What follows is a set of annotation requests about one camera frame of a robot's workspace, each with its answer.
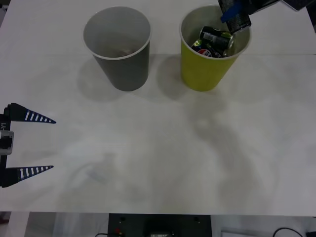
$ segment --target gray cup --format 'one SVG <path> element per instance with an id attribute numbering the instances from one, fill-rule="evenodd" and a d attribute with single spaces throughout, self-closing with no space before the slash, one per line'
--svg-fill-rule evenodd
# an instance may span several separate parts
<path id="1" fill-rule="evenodd" d="M 83 41 L 112 85 L 123 91 L 140 88 L 148 77 L 151 26 L 143 13 L 114 6 L 95 13 Z"/>

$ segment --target black and white striped tip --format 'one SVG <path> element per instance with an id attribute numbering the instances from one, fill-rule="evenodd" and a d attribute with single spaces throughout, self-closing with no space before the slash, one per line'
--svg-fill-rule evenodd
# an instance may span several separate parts
<path id="1" fill-rule="evenodd" d="M 9 117 L 12 121 L 56 123 L 54 120 L 16 103 L 11 103 L 7 108 L 9 109 Z"/>
<path id="2" fill-rule="evenodd" d="M 18 174 L 18 182 L 31 178 L 37 174 L 43 173 L 54 166 L 49 165 L 49 166 L 35 166 L 35 167 L 21 167 L 21 168 L 16 168 L 17 169 L 17 174 Z"/>
<path id="3" fill-rule="evenodd" d="M 20 181 L 31 178 L 37 174 L 43 173 L 51 168 L 53 168 L 52 165 L 6 168 L 2 176 L 1 187 L 10 187 Z"/>

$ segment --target white table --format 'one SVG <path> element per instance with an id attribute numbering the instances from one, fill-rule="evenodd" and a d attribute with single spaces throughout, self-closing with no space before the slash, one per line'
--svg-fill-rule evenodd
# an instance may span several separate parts
<path id="1" fill-rule="evenodd" d="M 0 28 L 0 108 L 57 124 L 12 123 L 8 167 L 54 165 L 0 190 L 0 210 L 316 214 L 316 36 L 282 3 L 251 16 L 253 39 L 215 90 L 179 75 L 178 25 L 216 0 L 12 0 Z M 96 11 L 126 5 L 153 28 L 145 85 L 121 92 L 81 41 Z"/>

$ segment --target cup rim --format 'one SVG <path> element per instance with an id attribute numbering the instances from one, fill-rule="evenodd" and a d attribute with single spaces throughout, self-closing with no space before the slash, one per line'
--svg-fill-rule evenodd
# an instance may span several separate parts
<path id="1" fill-rule="evenodd" d="M 250 42 L 251 42 L 251 28 L 248 28 L 248 30 L 249 30 L 249 40 L 248 40 L 247 45 L 246 45 L 246 46 L 243 48 L 243 50 L 241 50 L 239 53 L 234 54 L 234 55 L 229 56 L 229 57 L 212 58 L 212 57 L 208 57 L 208 56 L 202 55 L 202 54 L 200 54 L 200 53 L 194 51 L 194 50 L 186 43 L 186 41 L 184 40 L 183 35 L 182 35 L 182 30 L 181 30 L 184 19 L 185 19 L 191 12 L 193 12 L 193 11 L 195 11 L 195 10 L 197 10 L 197 9 L 200 9 L 200 8 L 208 7 L 208 6 L 217 6 L 217 7 L 220 7 L 220 6 L 217 5 L 217 4 L 208 4 L 208 5 L 205 5 L 205 4 L 204 4 L 204 5 L 201 5 L 201 6 L 199 6 L 199 7 L 194 8 L 194 9 L 191 9 L 190 11 L 188 11 L 188 12 L 184 15 L 184 17 L 183 17 L 182 20 L 181 20 L 180 26 L 179 26 L 181 42 L 182 42 L 192 53 L 194 53 L 195 55 L 200 56 L 200 57 L 202 57 L 202 58 L 208 59 L 208 60 L 223 61 L 223 60 L 229 60 L 229 59 L 238 57 L 239 55 L 241 55 L 241 54 L 248 48 L 248 46 L 249 46 L 249 44 L 250 44 Z"/>
<path id="2" fill-rule="evenodd" d="M 93 52 L 93 51 L 90 50 L 90 48 L 86 45 L 86 43 L 85 43 L 85 41 L 84 41 L 84 37 L 83 37 L 84 29 L 85 29 L 85 27 L 87 26 L 88 22 L 91 20 L 91 18 L 94 17 L 96 14 L 100 13 L 101 11 L 104 11 L 104 10 L 107 10 L 107 9 L 110 9 L 110 8 L 117 8 L 117 7 L 119 7 L 119 8 L 129 8 L 129 9 L 138 11 L 140 14 L 142 14 L 142 15 L 145 17 L 145 19 L 147 20 L 148 24 L 149 24 L 149 28 L 150 28 L 149 37 L 148 37 L 147 41 L 144 43 L 144 45 L 143 45 L 140 49 L 138 49 L 136 52 L 134 52 L 134 53 L 132 53 L 132 54 L 126 55 L 126 56 L 124 56 L 124 57 L 118 57 L 118 58 L 104 57 L 104 56 L 101 56 L 101 55 L 99 55 L 99 54 Z M 93 15 L 91 15 L 91 16 L 89 17 L 89 19 L 87 20 L 87 22 L 86 22 L 85 25 L 83 26 L 82 34 L 81 34 L 81 39 L 82 39 L 82 41 L 83 41 L 83 44 L 84 44 L 85 48 L 88 49 L 89 52 L 93 54 L 93 56 L 98 57 L 98 58 L 101 58 L 101 59 L 105 59 L 105 60 L 111 60 L 111 61 L 116 61 L 116 60 L 122 60 L 122 59 L 130 58 L 130 57 L 132 57 L 132 56 L 138 54 L 139 52 L 141 52 L 141 51 L 149 44 L 151 38 L 152 38 L 152 26 L 151 26 L 150 21 L 148 20 L 148 18 L 145 16 L 145 14 L 144 14 L 143 12 L 141 12 L 141 11 L 135 9 L 135 8 L 128 7 L 128 6 L 111 6 L 111 7 L 107 7 L 107 8 L 104 8 L 104 9 L 100 10 L 100 11 L 95 12 Z"/>

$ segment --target yellow cup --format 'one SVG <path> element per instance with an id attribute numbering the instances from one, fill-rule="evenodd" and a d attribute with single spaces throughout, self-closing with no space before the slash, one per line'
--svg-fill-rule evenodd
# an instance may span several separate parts
<path id="1" fill-rule="evenodd" d="M 181 75 L 185 84 L 193 90 L 213 89 L 250 43 L 251 33 L 248 28 L 236 33 L 235 44 L 230 49 L 229 57 L 211 58 L 191 49 L 203 26 L 228 31 L 226 23 L 220 20 L 221 16 L 222 10 L 218 5 L 202 6 L 190 11 L 180 25 Z"/>

